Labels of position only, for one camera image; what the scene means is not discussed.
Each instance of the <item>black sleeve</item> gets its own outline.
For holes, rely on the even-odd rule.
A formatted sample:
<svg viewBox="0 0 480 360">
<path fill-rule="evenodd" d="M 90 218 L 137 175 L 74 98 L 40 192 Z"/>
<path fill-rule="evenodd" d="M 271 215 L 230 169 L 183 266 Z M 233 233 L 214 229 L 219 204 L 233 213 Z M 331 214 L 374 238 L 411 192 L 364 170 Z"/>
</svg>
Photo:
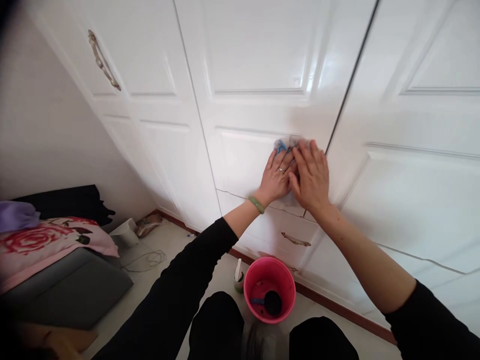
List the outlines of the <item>black sleeve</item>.
<svg viewBox="0 0 480 360">
<path fill-rule="evenodd" d="M 237 241 L 223 217 L 210 225 L 162 271 L 135 312 L 93 359 L 175 360 L 218 260 Z"/>
<path fill-rule="evenodd" d="M 384 315 L 404 360 L 480 359 L 480 339 L 418 281 L 406 303 Z"/>
</svg>

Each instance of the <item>woman's right hand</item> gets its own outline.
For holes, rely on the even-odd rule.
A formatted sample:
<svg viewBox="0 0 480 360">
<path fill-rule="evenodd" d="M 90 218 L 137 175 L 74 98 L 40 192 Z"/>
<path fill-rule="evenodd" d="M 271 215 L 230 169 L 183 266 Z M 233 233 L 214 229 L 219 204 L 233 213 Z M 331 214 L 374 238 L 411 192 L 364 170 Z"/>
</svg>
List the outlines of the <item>woman's right hand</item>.
<svg viewBox="0 0 480 360">
<path fill-rule="evenodd" d="M 290 187 L 299 204 L 308 210 L 315 219 L 332 208 L 329 201 L 329 165 L 324 151 L 320 151 L 315 140 L 310 141 L 310 149 L 305 140 L 294 147 L 293 155 L 298 165 L 300 181 L 290 172 Z"/>
</svg>

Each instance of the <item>green jade bangle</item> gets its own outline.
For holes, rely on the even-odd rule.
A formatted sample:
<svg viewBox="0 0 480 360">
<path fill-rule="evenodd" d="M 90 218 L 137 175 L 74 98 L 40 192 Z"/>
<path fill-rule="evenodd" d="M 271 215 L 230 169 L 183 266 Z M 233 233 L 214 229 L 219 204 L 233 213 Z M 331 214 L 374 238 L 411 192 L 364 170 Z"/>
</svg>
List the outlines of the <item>green jade bangle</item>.
<svg viewBox="0 0 480 360">
<path fill-rule="evenodd" d="M 265 212 L 265 208 L 262 206 L 261 203 L 259 203 L 259 201 L 254 196 L 249 196 L 248 200 L 250 200 L 252 204 L 255 205 L 255 207 L 258 209 L 260 214 L 263 214 Z"/>
</svg>

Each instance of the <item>cabinet door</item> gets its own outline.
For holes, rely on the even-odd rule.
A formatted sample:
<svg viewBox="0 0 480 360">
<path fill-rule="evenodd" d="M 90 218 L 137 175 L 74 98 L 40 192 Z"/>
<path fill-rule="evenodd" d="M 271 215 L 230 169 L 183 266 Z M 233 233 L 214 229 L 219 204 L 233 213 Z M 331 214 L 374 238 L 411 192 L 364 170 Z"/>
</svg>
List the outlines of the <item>cabinet door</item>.
<svg viewBox="0 0 480 360">
<path fill-rule="evenodd" d="M 49 0 L 29 9 L 122 153 L 135 149 L 126 157 L 155 183 L 159 206 L 199 231 L 220 217 L 174 3 Z M 89 30 L 121 91 L 97 66 Z"/>
<path fill-rule="evenodd" d="M 175 4 L 217 189 L 250 195 L 280 137 L 327 148 L 374 0 Z"/>
<path fill-rule="evenodd" d="M 367 236 L 468 279 L 480 270 L 479 18 L 475 0 L 382 0 L 327 154 L 330 199 Z M 455 291 L 478 328 L 466 283 Z"/>
<path fill-rule="evenodd" d="M 218 201 L 222 215 L 226 215 L 245 200 L 218 190 Z M 268 207 L 233 247 L 254 259 L 274 256 L 296 273 L 316 247 L 320 232 L 314 222 Z"/>
</svg>

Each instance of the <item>black pants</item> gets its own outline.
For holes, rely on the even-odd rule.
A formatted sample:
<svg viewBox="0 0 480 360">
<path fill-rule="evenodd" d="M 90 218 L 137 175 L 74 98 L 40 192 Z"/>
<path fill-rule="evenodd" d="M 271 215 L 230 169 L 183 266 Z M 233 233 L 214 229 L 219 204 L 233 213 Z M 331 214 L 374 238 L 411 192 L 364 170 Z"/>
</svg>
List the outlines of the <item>black pants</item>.
<svg viewBox="0 0 480 360">
<path fill-rule="evenodd" d="M 244 319 L 227 293 L 220 291 L 205 300 L 190 329 L 190 355 L 197 359 L 240 359 Z M 357 351 L 335 323 L 312 317 L 290 332 L 289 358 L 358 359 Z"/>
</svg>

